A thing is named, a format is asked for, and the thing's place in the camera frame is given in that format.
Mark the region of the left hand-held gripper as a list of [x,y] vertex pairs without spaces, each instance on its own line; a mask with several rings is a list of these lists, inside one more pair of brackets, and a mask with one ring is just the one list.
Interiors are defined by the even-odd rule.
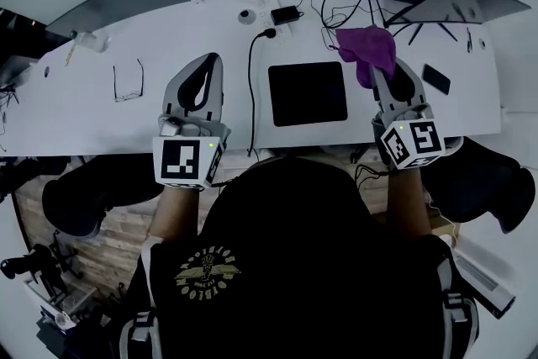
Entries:
[[222,60],[211,52],[189,62],[166,86],[160,133],[153,139],[156,182],[168,187],[212,186],[230,134],[225,124],[207,121],[221,115],[223,76]]

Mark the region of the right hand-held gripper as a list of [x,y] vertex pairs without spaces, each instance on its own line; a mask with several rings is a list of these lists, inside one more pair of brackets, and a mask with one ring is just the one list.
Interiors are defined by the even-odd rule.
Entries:
[[408,106],[418,98],[419,106],[393,117],[385,125],[382,113],[372,120],[374,138],[382,162],[390,169],[405,170],[427,166],[446,153],[445,142],[438,134],[433,112],[425,103],[423,83],[410,66],[396,58],[393,76],[370,67],[374,98],[382,113],[399,113],[402,103]]

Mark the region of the purple cloth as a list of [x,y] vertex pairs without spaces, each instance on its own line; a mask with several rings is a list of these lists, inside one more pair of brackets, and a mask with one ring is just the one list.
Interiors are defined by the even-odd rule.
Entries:
[[391,81],[396,68],[396,45],[390,32],[375,25],[357,29],[337,29],[338,53],[346,63],[356,64],[356,80],[373,89],[370,69],[376,67]]

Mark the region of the black square mat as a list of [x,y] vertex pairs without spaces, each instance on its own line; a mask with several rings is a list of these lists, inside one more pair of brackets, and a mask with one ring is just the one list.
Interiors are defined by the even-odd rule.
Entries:
[[338,61],[270,66],[268,79],[275,126],[347,120],[345,83]]

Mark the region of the person's left forearm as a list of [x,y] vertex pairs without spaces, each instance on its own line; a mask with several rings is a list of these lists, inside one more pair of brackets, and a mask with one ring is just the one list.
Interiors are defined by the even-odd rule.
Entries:
[[148,235],[165,242],[191,240],[198,234],[199,191],[164,187]]

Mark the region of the person's right forearm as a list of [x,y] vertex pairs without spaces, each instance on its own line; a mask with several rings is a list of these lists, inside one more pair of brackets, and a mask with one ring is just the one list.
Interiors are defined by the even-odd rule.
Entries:
[[395,171],[389,176],[386,224],[406,239],[431,234],[419,168]]

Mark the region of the black phone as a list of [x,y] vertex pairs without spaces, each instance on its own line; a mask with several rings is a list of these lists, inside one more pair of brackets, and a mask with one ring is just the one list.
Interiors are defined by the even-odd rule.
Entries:
[[451,80],[428,64],[425,64],[423,67],[422,79],[439,92],[445,95],[450,93]]

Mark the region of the black-rimmed glasses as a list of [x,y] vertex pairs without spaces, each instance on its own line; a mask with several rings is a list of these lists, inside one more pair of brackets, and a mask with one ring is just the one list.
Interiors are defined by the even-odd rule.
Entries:
[[145,69],[139,57],[113,65],[113,98],[116,103],[141,98],[144,89]]

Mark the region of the clear water bottle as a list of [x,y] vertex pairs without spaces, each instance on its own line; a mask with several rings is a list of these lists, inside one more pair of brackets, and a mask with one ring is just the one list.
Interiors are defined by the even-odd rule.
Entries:
[[109,38],[106,36],[98,36],[89,32],[77,32],[72,30],[70,33],[74,44],[81,46],[96,53],[103,53],[109,43]]

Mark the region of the white power strip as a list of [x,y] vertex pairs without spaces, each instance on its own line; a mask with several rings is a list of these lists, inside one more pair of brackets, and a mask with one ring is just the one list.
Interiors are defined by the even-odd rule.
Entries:
[[258,0],[257,4],[256,22],[261,26],[261,30],[275,29],[276,37],[272,41],[285,45],[292,38],[292,30],[289,24],[276,25],[273,22],[272,11],[281,7],[278,0]]

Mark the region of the black power adapter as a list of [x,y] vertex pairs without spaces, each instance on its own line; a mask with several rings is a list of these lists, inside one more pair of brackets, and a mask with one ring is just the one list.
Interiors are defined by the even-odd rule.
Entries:
[[303,13],[296,6],[287,6],[271,11],[272,22],[275,26],[289,24],[298,21]]

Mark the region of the black office chair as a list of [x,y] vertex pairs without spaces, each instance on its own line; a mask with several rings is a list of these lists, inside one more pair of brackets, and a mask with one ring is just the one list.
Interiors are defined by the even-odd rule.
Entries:
[[433,203],[454,223],[490,213],[508,234],[521,224],[535,201],[535,179],[528,169],[467,137],[456,152],[420,170]]
[[47,182],[42,207],[60,232],[91,238],[108,211],[150,201],[163,188],[155,181],[153,155],[101,155]]

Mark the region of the black printed shirt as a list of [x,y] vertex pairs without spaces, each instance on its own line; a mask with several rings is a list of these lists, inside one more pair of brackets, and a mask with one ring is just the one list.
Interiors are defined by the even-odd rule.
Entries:
[[375,220],[335,166],[263,161],[159,240],[126,302],[156,307],[163,359],[443,359],[447,244]]

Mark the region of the white flat device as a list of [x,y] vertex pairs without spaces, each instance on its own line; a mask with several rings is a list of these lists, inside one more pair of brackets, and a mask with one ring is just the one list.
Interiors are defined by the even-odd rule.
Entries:
[[495,318],[501,319],[512,307],[516,296],[458,251],[452,251],[455,265],[470,285],[474,298]]

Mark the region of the black equipment stand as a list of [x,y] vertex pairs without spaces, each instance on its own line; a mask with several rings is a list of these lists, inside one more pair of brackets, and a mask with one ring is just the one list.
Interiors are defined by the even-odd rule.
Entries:
[[70,273],[75,279],[82,280],[83,273],[78,272],[71,263],[78,251],[72,248],[67,254],[62,254],[58,245],[36,244],[32,250],[22,256],[4,259],[0,262],[0,271],[8,279],[29,272],[34,279],[37,278],[45,286],[45,291],[55,300],[55,305],[64,304],[70,290],[64,282],[62,275]]

